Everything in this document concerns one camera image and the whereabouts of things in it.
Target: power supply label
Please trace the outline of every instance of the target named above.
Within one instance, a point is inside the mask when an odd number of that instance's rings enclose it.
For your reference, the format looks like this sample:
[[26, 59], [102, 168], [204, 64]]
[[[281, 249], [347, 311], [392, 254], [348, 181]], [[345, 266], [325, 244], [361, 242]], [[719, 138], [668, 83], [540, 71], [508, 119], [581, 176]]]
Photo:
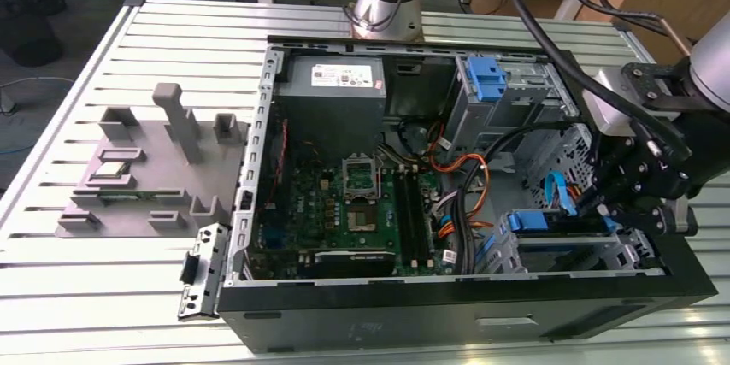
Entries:
[[310, 85], [314, 87], [367, 87], [372, 89], [372, 67], [367, 65], [317, 64], [310, 68]]

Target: blue drive bay latch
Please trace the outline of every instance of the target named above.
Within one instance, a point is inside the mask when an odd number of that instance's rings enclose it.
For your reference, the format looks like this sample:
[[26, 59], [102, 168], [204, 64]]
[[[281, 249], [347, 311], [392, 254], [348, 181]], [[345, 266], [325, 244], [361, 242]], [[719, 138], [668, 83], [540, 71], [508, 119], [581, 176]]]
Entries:
[[492, 57], [468, 57], [468, 77], [480, 102], [497, 102], [505, 90], [505, 71]]

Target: small circuit board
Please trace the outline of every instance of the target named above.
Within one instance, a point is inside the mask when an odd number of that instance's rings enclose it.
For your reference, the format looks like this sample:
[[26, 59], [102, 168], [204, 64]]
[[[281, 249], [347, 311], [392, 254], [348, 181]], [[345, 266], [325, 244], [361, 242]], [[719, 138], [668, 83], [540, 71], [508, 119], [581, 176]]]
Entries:
[[[400, 192], [405, 175], [413, 181], [407, 199]], [[345, 198], [345, 187], [375, 188], [377, 196], [375, 199]], [[436, 176], [429, 173], [404, 174], [381, 168], [372, 181], [367, 170], [360, 168], [349, 168], [347, 173], [341, 168], [296, 169], [286, 209], [276, 212], [266, 210], [264, 213], [262, 250], [257, 253], [256, 262], [260, 271], [266, 272], [257, 275], [258, 278], [306, 278], [305, 268], [324, 257], [333, 259], [335, 256], [348, 256], [349, 259], [363, 257], [372, 261], [383, 257], [393, 260], [387, 273], [377, 271], [385, 274], [383, 276], [440, 274], [440, 265], [431, 257], [433, 250], [427, 218], [436, 192]], [[415, 242], [421, 244], [417, 258], [411, 244]], [[364, 273], [363, 276], [379, 275]]]

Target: aluminum work table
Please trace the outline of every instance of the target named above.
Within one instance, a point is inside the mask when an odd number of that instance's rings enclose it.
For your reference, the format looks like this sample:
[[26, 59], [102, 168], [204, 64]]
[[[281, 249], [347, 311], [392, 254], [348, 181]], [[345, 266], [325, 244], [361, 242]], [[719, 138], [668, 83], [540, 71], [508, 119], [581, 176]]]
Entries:
[[[425, 13], [425, 40], [533, 47], [512, 18]], [[543, 21], [584, 70], [647, 59], [601, 23]], [[730, 360], [730, 175], [694, 199], [690, 239], [719, 295], [655, 313], [593, 339], [253, 356], [221, 321], [178, 323], [184, 239], [57, 239], [56, 220], [82, 176], [105, 106], [160, 120], [152, 89], [178, 83], [194, 117], [249, 121], [266, 35], [345, 38], [336, 8], [145, 0], [124, 6], [0, 200], [0, 363], [707, 363]]]

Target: ram slot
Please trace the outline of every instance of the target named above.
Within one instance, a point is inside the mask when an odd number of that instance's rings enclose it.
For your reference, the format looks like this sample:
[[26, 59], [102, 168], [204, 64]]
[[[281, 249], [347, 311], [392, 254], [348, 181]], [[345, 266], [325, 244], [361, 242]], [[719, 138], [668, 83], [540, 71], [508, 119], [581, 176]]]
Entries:
[[412, 241], [411, 208], [405, 188], [405, 174], [395, 173], [392, 176], [393, 190], [396, 194], [396, 216], [397, 232], [400, 234], [400, 259], [403, 265], [412, 265], [415, 259], [415, 248]]
[[419, 175], [405, 175], [405, 193], [408, 196], [408, 212], [411, 214], [412, 252], [417, 262], [428, 260], [428, 237], [425, 233], [425, 218], [423, 215], [423, 197], [420, 196]]

